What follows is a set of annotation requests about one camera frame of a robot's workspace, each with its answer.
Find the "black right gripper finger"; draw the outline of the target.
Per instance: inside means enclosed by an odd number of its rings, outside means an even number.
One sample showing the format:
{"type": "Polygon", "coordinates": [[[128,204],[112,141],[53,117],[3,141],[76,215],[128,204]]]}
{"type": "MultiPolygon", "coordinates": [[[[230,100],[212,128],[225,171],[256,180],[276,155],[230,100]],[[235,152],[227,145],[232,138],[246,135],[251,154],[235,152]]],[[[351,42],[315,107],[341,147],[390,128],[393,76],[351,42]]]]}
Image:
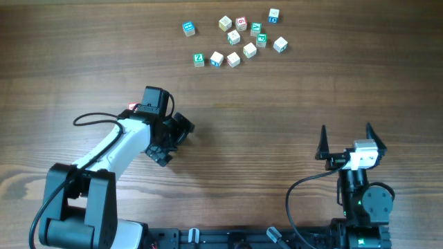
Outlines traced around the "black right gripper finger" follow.
{"type": "Polygon", "coordinates": [[[378,135],[375,133],[369,122],[366,124],[365,130],[367,139],[373,139],[379,150],[386,150],[386,146],[384,145],[380,137],[378,137],[378,135]]]}
{"type": "Polygon", "coordinates": [[[327,130],[326,126],[323,125],[320,131],[320,141],[316,151],[317,155],[329,155],[329,144],[327,141],[327,130]]]}

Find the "red letter A block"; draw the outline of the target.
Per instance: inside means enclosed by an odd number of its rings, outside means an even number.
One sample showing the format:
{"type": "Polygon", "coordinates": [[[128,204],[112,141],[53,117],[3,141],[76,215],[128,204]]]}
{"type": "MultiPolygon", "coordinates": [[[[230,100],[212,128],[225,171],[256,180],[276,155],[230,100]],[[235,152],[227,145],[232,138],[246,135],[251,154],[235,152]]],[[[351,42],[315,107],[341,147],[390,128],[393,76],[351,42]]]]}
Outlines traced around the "red letter A block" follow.
{"type": "Polygon", "coordinates": [[[127,108],[130,110],[135,110],[138,106],[139,106],[139,103],[132,102],[127,105],[127,108]]]}

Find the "wooden block red picture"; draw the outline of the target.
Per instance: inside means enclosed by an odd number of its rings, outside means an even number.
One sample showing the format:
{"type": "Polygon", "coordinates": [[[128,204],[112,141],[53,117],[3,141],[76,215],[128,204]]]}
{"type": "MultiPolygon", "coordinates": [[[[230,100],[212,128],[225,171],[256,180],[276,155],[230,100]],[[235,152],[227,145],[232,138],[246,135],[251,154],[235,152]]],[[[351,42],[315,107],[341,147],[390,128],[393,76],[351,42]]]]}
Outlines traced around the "wooden block red picture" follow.
{"type": "Polygon", "coordinates": [[[239,65],[240,63],[240,57],[236,52],[231,53],[230,55],[227,56],[227,62],[228,65],[231,68],[236,67],[237,65],[239,65]]]}

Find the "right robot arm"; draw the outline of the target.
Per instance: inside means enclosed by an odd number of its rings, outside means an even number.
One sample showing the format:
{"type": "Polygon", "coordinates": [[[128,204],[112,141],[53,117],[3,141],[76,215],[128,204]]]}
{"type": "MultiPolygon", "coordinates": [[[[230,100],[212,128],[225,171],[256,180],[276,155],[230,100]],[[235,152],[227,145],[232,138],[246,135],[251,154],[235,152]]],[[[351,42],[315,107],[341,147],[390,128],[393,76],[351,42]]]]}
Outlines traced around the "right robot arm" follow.
{"type": "Polygon", "coordinates": [[[329,225],[330,248],[392,248],[388,224],[395,192],[385,183],[368,180],[367,171],[380,164],[387,147],[371,124],[366,138],[355,140],[341,153],[331,153],[326,127],[322,126],[315,159],[325,160],[325,169],[337,172],[337,203],[343,208],[342,219],[329,225]]]}

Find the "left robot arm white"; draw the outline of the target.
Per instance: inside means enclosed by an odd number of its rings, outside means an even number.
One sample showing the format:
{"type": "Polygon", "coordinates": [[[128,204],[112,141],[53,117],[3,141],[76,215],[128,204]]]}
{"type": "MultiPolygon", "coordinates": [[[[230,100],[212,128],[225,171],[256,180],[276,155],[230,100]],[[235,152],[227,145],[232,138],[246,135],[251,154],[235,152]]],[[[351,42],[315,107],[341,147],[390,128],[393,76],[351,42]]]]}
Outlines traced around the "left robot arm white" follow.
{"type": "Polygon", "coordinates": [[[119,219],[116,183],[140,153],[164,167],[195,126],[169,104],[168,91],[146,86],[143,99],[119,115],[102,114],[114,129],[86,156],[54,164],[28,245],[55,248],[158,248],[146,223],[119,219]]]}

